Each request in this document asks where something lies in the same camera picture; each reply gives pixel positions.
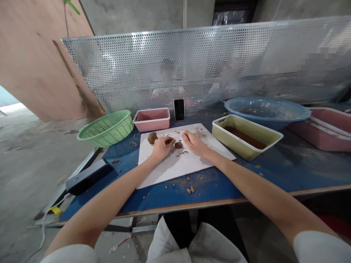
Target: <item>hand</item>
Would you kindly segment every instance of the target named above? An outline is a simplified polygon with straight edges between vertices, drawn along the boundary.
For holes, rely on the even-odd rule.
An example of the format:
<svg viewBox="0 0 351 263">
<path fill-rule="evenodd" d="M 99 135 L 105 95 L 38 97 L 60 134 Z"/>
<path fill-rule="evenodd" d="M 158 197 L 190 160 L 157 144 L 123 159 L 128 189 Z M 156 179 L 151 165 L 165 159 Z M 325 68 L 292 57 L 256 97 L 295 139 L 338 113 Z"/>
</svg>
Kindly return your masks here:
<svg viewBox="0 0 351 263">
<path fill-rule="evenodd" d="M 182 134 L 183 141 L 189 149 L 197 156 L 204 156 L 210 149 L 206 144 L 194 133 L 188 130 Z"/>
<path fill-rule="evenodd" d="M 169 140 L 171 137 L 164 136 L 160 137 L 155 140 L 154 149 L 150 157 L 156 159 L 158 162 L 162 161 L 167 154 L 169 153 L 170 149 L 173 147 L 175 140 L 172 140 L 169 144 L 166 144 L 166 141 Z"/>
</svg>

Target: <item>pink plastic container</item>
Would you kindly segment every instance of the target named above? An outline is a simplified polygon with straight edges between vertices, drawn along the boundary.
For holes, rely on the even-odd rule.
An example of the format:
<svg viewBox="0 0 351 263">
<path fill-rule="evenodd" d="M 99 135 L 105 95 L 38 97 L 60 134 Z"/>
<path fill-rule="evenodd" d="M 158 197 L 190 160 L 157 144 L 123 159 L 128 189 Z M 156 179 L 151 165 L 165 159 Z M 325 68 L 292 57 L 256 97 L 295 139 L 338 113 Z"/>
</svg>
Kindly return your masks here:
<svg viewBox="0 0 351 263">
<path fill-rule="evenodd" d="M 309 109 L 311 117 L 288 129 L 321 150 L 351 152 L 351 115 L 331 108 Z"/>
<path fill-rule="evenodd" d="M 138 111 L 133 122 L 140 132 L 148 132 L 152 130 L 168 129 L 169 119 L 168 108 L 157 108 Z"/>
</svg>

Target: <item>green plastic basket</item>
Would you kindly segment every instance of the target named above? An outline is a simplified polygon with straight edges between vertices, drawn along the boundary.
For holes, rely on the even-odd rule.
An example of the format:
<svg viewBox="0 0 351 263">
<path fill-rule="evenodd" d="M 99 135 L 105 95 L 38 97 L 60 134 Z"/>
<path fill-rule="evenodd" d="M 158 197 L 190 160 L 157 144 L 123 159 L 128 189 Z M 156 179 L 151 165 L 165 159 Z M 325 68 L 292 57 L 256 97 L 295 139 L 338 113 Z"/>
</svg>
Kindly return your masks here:
<svg viewBox="0 0 351 263">
<path fill-rule="evenodd" d="M 77 139 L 96 147 L 108 147 L 123 140 L 134 128 L 129 110 L 117 111 L 83 127 Z"/>
</svg>

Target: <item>white cutting board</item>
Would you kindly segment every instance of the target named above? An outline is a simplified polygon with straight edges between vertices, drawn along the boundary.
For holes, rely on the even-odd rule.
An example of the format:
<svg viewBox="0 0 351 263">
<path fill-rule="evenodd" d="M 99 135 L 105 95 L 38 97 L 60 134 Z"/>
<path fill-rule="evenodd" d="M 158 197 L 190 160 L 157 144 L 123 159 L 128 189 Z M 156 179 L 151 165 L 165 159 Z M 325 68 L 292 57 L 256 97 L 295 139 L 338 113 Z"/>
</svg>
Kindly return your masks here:
<svg viewBox="0 0 351 263">
<path fill-rule="evenodd" d="M 219 154 L 227 157 L 229 160 L 234 160 L 236 157 L 230 153 L 212 134 L 201 124 L 191 124 L 181 127 L 176 127 L 167 130 L 157 131 L 157 137 L 170 136 L 183 144 L 183 149 L 176 149 L 175 147 L 169 152 L 167 157 L 151 172 L 151 174 L 145 178 L 145 180 L 137 187 L 137 189 L 144 188 L 153 184 L 161 183 L 179 176 L 190 174 L 208 167 L 213 164 L 199 156 L 193 154 L 188 146 L 183 142 L 182 134 L 185 130 L 197 133 L 201 140 L 208 145 L 211 149 L 215 150 Z M 139 164 L 142 164 L 151 155 L 154 148 L 151 145 L 147 137 L 149 133 L 141 135 L 140 139 L 140 152 L 139 152 Z"/>
</svg>

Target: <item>black phone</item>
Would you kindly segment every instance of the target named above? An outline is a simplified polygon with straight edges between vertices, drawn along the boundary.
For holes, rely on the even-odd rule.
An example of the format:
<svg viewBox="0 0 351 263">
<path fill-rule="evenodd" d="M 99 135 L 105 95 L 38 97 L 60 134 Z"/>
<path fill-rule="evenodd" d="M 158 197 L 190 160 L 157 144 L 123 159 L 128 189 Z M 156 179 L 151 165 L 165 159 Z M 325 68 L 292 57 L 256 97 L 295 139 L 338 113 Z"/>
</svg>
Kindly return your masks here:
<svg viewBox="0 0 351 263">
<path fill-rule="evenodd" d="M 185 120 L 184 100 L 174 100 L 174 115 L 176 121 Z"/>
</svg>

